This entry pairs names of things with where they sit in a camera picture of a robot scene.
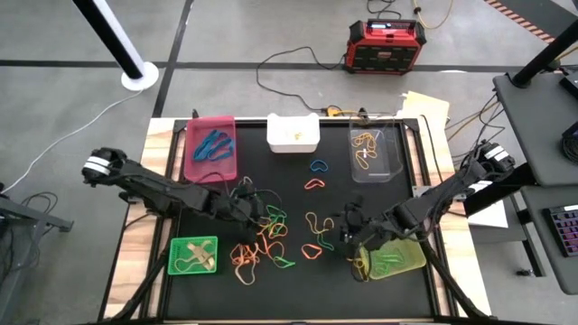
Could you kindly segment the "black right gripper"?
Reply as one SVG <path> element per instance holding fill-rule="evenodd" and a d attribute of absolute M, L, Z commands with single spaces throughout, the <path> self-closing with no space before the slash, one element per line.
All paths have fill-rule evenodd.
<path fill-rule="evenodd" d="M 341 215 L 343 223 L 340 226 L 340 241 L 348 246 L 348 258 L 363 258 L 370 260 L 372 250 L 380 248 L 393 239 L 393 232 L 384 219 L 366 217 L 362 206 L 364 199 L 356 196 L 346 203 Z"/>

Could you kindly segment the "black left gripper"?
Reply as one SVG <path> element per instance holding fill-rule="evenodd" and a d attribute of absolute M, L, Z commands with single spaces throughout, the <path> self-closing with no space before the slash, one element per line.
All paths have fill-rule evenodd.
<path fill-rule="evenodd" d="M 255 243 L 269 219 L 265 216 L 265 203 L 259 198 L 252 183 L 240 183 L 231 193 L 234 207 L 250 227 L 240 226 L 238 242 L 242 246 Z"/>

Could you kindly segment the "thin tan rubber band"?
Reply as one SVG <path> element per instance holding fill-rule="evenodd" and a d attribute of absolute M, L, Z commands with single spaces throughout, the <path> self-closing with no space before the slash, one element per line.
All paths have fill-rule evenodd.
<path fill-rule="evenodd" d="M 248 278 L 242 274 L 242 269 L 247 267 L 249 268 Z M 252 285 L 256 281 L 255 268 L 256 264 L 237 265 L 235 267 L 235 276 L 243 285 Z"/>

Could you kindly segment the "white plastic basket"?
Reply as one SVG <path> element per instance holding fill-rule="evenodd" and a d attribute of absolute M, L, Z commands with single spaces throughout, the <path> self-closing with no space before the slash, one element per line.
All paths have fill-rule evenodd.
<path fill-rule="evenodd" d="M 296 140 L 294 133 L 303 136 Z M 271 113 L 266 119 L 266 140 L 273 153 L 313 153 L 321 140 L 320 118 L 307 116 L 279 116 Z"/>

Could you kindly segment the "yellow plastic basket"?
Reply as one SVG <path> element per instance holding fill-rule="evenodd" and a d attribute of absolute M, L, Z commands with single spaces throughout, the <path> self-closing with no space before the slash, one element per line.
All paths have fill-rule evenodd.
<path fill-rule="evenodd" d="M 401 266 L 401 267 L 392 267 L 389 270 L 389 274 L 387 274 L 385 276 L 380 276 L 380 277 L 374 278 L 371 274 L 372 265 L 373 265 L 373 258 L 376 255 L 384 255 L 384 254 L 392 254 L 392 253 L 402 254 L 404 256 L 404 259 L 406 260 L 406 264 L 404 266 Z M 373 251 L 372 258 L 370 260 L 367 260 L 365 258 L 363 258 L 363 259 L 368 263 L 368 266 L 369 266 L 368 276 L 371 280 L 385 279 L 389 276 L 393 276 L 393 275 L 405 273 L 408 271 L 412 271 L 412 270 L 415 270 L 418 268 L 422 268 L 426 264 L 424 252 L 423 252 L 422 248 L 420 247 L 420 245 L 418 243 L 416 243 L 412 240 L 408 240 L 408 239 L 404 239 L 404 240 L 396 239 L 396 240 L 388 241 L 382 247 L 380 247 L 378 250 Z"/>

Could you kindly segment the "black table mat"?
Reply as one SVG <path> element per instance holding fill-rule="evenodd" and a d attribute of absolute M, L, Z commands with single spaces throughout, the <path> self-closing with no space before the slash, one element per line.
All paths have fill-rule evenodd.
<path fill-rule="evenodd" d="M 256 265 L 256 281 L 243 285 L 235 276 L 229 253 L 238 239 L 238 225 L 206 218 L 182 217 L 179 236 L 218 238 L 218 270 L 214 274 L 174 276 L 167 290 L 167 320 L 382 320 L 429 318 L 433 315 L 430 280 L 423 269 L 391 278 L 360 283 L 350 263 L 337 251 L 308 260 L 301 246 L 315 243 L 304 215 L 335 216 L 356 196 L 363 212 L 374 217 L 411 197 L 413 174 L 396 130 L 403 170 L 385 183 L 357 183 L 350 171 L 349 125 L 328 124 L 312 154 L 275 154 L 266 141 L 266 125 L 243 121 L 237 128 L 238 174 L 266 190 L 266 199 L 280 202 L 287 213 L 285 257 L 295 262 L 276 267 L 266 256 Z M 324 160 L 327 172 L 312 172 L 314 160 Z M 305 190 L 312 178 L 324 188 Z"/>

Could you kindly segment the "green plastic basket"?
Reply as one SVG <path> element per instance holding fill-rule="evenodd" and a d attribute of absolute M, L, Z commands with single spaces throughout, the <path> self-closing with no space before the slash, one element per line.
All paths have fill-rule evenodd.
<path fill-rule="evenodd" d="M 218 262 L 218 238 L 217 237 L 214 237 L 214 236 L 176 237 L 176 238 L 171 240 L 167 273 L 169 275 L 190 275 L 190 274 L 212 274 L 212 273 L 215 273 L 217 271 L 217 266 L 216 266 L 216 270 L 212 273 L 192 273 L 192 272 L 179 273 L 174 268 L 174 262 L 177 258 L 179 258 L 179 257 L 188 258 L 191 255 L 191 252 L 187 248 L 188 243 L 190 243 L 190 242 L 199 243 L 199 242 L 202 242 L 204 240 L 210 240 L 215 244 L 215 247 L 216 247 L 215 257 L 216 257 L 216 260 Z"/>

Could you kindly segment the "pink plastic basket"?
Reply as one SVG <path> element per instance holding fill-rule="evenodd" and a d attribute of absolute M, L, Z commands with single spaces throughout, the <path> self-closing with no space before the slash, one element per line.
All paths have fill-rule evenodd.
<path fill-rule="evenodd" d="M 193 152 L 212 130 L 226 133 L 228 139 L 213 146 L 206 160 L 193 161 Z M 236 143 L 233 116 L 206 116 L 189 120 L 185 133 L 184 177 L 195 183 L 235 180 L 238 174 Z"/>

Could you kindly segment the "clear plastic basket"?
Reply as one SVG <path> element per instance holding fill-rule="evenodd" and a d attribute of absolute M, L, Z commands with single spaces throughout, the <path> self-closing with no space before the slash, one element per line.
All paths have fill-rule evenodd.
<path fill-rule="evenodd" d="M 404 168 L 401 163 L 399 146 L 396 139 L 396 128 L 393 119 L 352 117 L 349 122 L 349 145 L 351 159 L 351 176 L 357 183 L 385 183 L 391 181 Z M 376 159 L 368 158 L 369 169 L 362 170 L 356 159 L 356 148 L 351 145 L 351 138 L 362 133 L 373 134 L 377 141 Z"/>

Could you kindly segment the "white paper sheet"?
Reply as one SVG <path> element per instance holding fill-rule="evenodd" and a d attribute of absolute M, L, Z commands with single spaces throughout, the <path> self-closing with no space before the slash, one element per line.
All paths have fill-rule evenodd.
<path fill-rule="evenodd" d="M 495 202 L 489 207 L 469 215 L 468 223 L 472 226 L 508 228 L 504 202 L 502 200 Z"/>

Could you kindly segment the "yellow power plug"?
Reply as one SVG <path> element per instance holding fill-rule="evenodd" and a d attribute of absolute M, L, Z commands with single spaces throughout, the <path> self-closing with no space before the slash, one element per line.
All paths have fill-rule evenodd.
<path fill-rule="evenodd" d="M 344 110 L 337 106 L 328 106 L 324 109 L 324 113 L 327 117 L 345 117 L 345 116 L 358 116 L 359 112 L 356 110 Z"/>

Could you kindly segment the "black support beam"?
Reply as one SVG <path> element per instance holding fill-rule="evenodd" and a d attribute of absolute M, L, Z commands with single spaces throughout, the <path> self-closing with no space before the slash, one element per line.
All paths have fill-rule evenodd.
<path fill-rule="evenodd" d="M 489 186 L 479 190 L 463 202 L 466 215 L 473 215 L 497 201 L 519 191 L 524 186 L 536 185 L 536 178 L 526 162 L 518 166 L 508 177 L 494 181 Z"/>

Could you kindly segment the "yellow paper sheet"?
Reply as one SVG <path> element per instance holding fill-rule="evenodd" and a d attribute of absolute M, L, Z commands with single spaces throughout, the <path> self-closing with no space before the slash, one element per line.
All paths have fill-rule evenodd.
<path fill-rule="evenodd" d="M 402 94 L 403 103 L 398 117 L 425 116 L 432 130 L 443 131 L 448 119 L 450 103 L 435 97 L 408 90 Z"/>

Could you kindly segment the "pole with white round base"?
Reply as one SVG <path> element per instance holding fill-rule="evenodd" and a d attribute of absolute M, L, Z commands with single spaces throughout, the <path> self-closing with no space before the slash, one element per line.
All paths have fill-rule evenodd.
<path fill-rule="evenodd" d="M 123 71 L 121 84 L 130 91 L 149 89 L 159 79 L 159 70 L 144 61 L 117 20 L 107 0 L 72 0 L 82 16 Z"/>

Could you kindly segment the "red black portable power station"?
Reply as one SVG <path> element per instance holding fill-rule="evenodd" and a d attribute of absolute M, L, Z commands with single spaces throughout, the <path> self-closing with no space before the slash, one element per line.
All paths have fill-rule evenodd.
<path fill-rule="evenodd" d="M 343 69 L 349 73 L 404 75 L 426 44 L 416 20 L 368 19 L 350 27 Z"/>

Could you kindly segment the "backlit computer keyboard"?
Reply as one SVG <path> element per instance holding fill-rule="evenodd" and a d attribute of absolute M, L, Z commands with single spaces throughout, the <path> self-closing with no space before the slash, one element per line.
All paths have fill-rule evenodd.
<path fill-rule="evenodd" d="M 578 256 L 578 204 L 546 209 L 545 216 L 563 256 Z"/>

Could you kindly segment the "grey stand base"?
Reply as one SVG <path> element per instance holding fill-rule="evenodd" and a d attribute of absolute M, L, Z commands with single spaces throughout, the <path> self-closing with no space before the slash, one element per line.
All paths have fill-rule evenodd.
<path fill-rule="evenodd" d="M 22 202 L 0 194 L 0 325 L 12 318 L 24 277 L 39 262 L 43 236 L 53 229 L 72 230 L 72 221 L 51 214 L 58 201 L 50 191 Z"/>

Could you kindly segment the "flat black desk device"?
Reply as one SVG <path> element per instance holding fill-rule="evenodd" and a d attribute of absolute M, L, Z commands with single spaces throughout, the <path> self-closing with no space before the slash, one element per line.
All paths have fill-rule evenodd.
<path fill-rule="evenodd" d="M 563 77 L 560 79 L 560 86 L 572 97 L 578 100 L 578 70 L 561 68 Z"/>

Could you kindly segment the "black frame strut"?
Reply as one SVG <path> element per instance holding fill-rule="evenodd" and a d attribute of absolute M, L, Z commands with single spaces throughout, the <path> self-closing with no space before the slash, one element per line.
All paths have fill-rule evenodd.
<path fill-rule="evenodd" d="M 444 286 L 452 293 L 453 298 L 461 305 L 466 315 L 472 319 L 488 319 L 489 316 L 479 310 L 474 303 L 467 297 L 458 283 L 452 278 L 449 270 L 443 266 L 441 260 L 437 257 L 428 242 L 420 244 L 428 262 L 433 265 L 437 273 L 443 280 Z"/>
<path fill-rule="evenodd" d="M 139 306 L 139 304 L 143 301 L 145 295 L 152 288 L 154 280 L 156 279 L 157 275 L 165 266 L 167 266 L 169 251 L 170 248 L 167 246 L 163 249 L 162 253 L 159 254 L 159 257 L 154 262 L 152 268 L 146 274 L 144 280 L 137 287 L 135 293 L 127 301 L 123 309 L 110 319 L 111 321 L 130 320 L 130 318 L 135 313 L 136 308 Z"/>

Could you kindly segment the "black desk post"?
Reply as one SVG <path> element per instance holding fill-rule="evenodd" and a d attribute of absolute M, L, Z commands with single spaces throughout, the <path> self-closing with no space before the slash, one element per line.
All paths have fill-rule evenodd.
<path fill-rule="evenodd" d="M 547 68 L 553 61 L 571 53 L 570 47 L 578 42 L 578 19 L 574 20 L 562 33 L 550 42 L 522 70 L 509 76 L 510 82 L 518 88 L 526 88 L 534 76 Z"/>

